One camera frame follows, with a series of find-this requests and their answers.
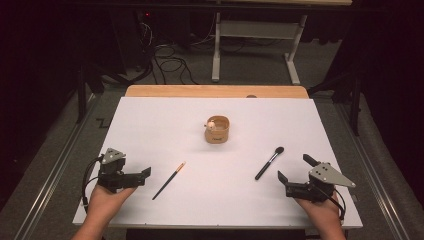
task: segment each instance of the human hand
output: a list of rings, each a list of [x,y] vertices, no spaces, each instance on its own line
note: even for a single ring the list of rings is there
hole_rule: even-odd
[[[100,239],[104,228],[136,189],[125,188],[119,193],[112,193],[96,185],[91,193],[87,217],[72,239]]]
[[[333,192],[332,198],[336,201],[337,195]],[[305,210],[309,219],[318,229],[322,240],[346,239],[339,219],[339,208],[330,200],[324,202],[311,202],[304,199],[295,199]]]

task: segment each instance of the white table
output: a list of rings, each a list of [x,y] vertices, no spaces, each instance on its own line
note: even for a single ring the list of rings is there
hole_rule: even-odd
[[[230,120],[224,144],[204,140],[203,124],[212,115]],[[255,181],[278,146],[284,153]],[[109,147],[127,154],[125,173],[152,167],[146,185],[110,222],[114,227],[312,228],[305,212],[285,196],[277,171],[291,182],[306,182],[312,167],[302,160],[304,153],[339,170],[310,99],[123,97],[100,153]],[[184,161],[184,168],[152,200]],[[88,186],[88,195],[92,188]],[[344,228],[362,227],[348,190],[338,189],[347,204]],[[79,207],[73,223],[82,224],[84,218]]]

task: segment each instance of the black cable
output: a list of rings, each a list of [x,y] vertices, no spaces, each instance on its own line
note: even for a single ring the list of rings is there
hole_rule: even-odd
[[[215,47],[215,43],[214,42],[211,43],[210,40],[209,41],[204,41],[202,43],[198,43],[196,45],[191,45],[191,47],[192,48],[195,48],[195,49],[199,49],[199,50],[210,50],[210,49],[213,49]]]
[[[140,81],[141,79],[147,77],[153,69],[153,64],[151,62],[149,62],[146,66],[146,68],[144,69],[144,72],[141,73],[140,75],[138,75],[137,77],[133,78],[133,79],[126,79],[116,73],[112,73],[112,72],[107,72],[105,73],[107,76],[109,76],[110,78],[112,78],[115,81],[118,81],[117,79],[119,78],[120,80],[118,82],[111,82],[108,81],[106,79],[102,79],[102,82],[107,83],[107,84],[111,84],[111,85],[127,85],[127,86],[131,86],[133,85],[135,82]]]
[[[216,25],[215,21],[216,21],[216,14],[213,14],[213,19],[212,19],[211,27],[209,28],[209,32],[208,32],[208,34],[206,35],[206,37],[204,37],[204,38],[203,38],[201,41],[199,41],[199,42],[190,43],[190,46],[195,47],[195,48],[197,48],[197,49],[202,49],[202,48],[198,48],[198,47],[196,47],[196,45],[203,44],[203,43],[206,43],[206,42],[209,42],[209,41],[211,41],[211,40],[215,39],[215,37],[211,37],[212,31],[213,31],[213,29],[214,29],[214,26]]]
[[[97,179],[97,178],[99,178],[98,176],[97,177],[93,177],[92,179],[90,179],[86,184],[85,184],[85,188],[87,188],[87,186],[88,186],[88,184],[90,184],[93,180],[95,180],[95,179]]]
[[[238,51],[240,51],[240,50],[242,50],[243,48],[246,48],[246,47],[257,47],[257,46],[259,46],[259,47],[269,47],[269,46],[272,46],[272,45],[277,45],[277,44],[279,44],[280,42],[283,41],[283,39],[273,39],[269,43],[263,43],[262,44],[262,43],[258,43],[258,42],[249,41],[247,38],[242,38],[241,40],[238,40],[237,38],[231,38],[231,39],[222,38],[222,39],[223,40],[225,39],[227,42],[230,42],[231,45],[241,44],[241,46],[239,48],[237,48],[236,50],[226,50],[226,49],[224,49],[225,43],[223,41],[221,43],[220,50],[223,51],[223,52],[228,52],[228,53],[235,53],[235,52],[238,52]]]
[[[172,50],[172,51],[171,51],[171,53],[169,53],[169,54],[167,54],[167,55],[158,55],[158,54],[157,54],[157,52],[159,52],[160,50],[165,49],[165,48],[166,48],[166,49],[170,49],[170,50]],[[187,72],[188,72],[188,74],[189,74],[189,79],[190,79],[190,81],[191,81],[192,83],[196,84],[196,85],[199,85],[199,83],[197,83],[197,82],[193,79],[193,76],[192,76],[192,74],[191,74],[191,71],[190,71],[190,69],[188,68],[188,64],[187,64],[187,62],[186,62],[184,59],[182,59],[182,58],[173,57],[173,56],[174,56],[174,54],[175,54],[175,49],[174,49],[172,46],[169,46],[169,45],[159,46],[159,47],[157,47],[157,49],[156,49],[156,51],[155,51],[154,59],[155,59],[155,62],[156,62],[157,67],[159,68],[159,70],[160,70],[160,72],[161,72],[161,74],[162,74],[162,78],[163,78],[163,80],[164,80],[164,84],[165,84],[165,85],[167,84],[166,77],[165,77],[165,73],[166,73],[166,72],[176,72],[176,71],[178,71],[178,70],[182,69],[182,70],[181,70],[181,72],[180,72],[180,76],[179,76],[179,79],[180,79],[181,84],[183,84],[183,85],[185,85],[185,84],[186,84],[186,83],[183,81],[182,76],[183,76],[184,72],[185,72],[185,71],[187,71]],[[165,69],[165,68],[164,68],[164,65],[166,65],[166,64],[168,64],[168,63],[172,63],[172,62],[176,62],[176,63],[179,63],[179,64],[177,65],[177,67],[174,67],[174,68],[172,68],[172,69]]]
[[[314,184],[311,184],[310,186],[313,187],[315,190],[318,190],[319,192],[321,192],[324,196],[327,197],[328,200],[330,200],[332,203],[334,203],[340,209],[339,219],[340,219],[340,221],[344,221],[344,216],[345,216],[345,213],[346,213],[346,210],[345,210],[346,204],[344,202],[344,199],[342,198],[343,204],[345,205],[345,207],[343,208],[336,200],[334,200],[331,196],[329,196],[327,193],[325,193],[321,188],[315,186]]]
[[[343,198],[343,196],[340,194],[340,192],[339,191],[337,191],[337,189],[334,189],[334,191],[336,191],[336,193],[340,196],[340,199],[342,200],[342,202],[343,202],[343,209],[344,209],[344,213],[346,213],[346,203],[345,203],[345,201],[344,201],[344,198]]]
[[[81,196],[82,196],[82,204],[84,206],[84,210],[85,210],[86,213],[88,211],[88,198],[87,198],[87,195],[85,194],[85,189],[86,189],[88,183],[93,180],[93,179],[91,179],[90,181],[87,181],[88,173],[90,172],[91,168],[94,166],[94,164],[97,161],[101,161],[103,159],[103,156],[104,155],[102,154],[100,157],[96,157],[95,159],[91,160],[91,162],[88,164],[88,166],[87,166],[87,168],[85,169],[85,172],[84,172],[84,177],[82,179]]]

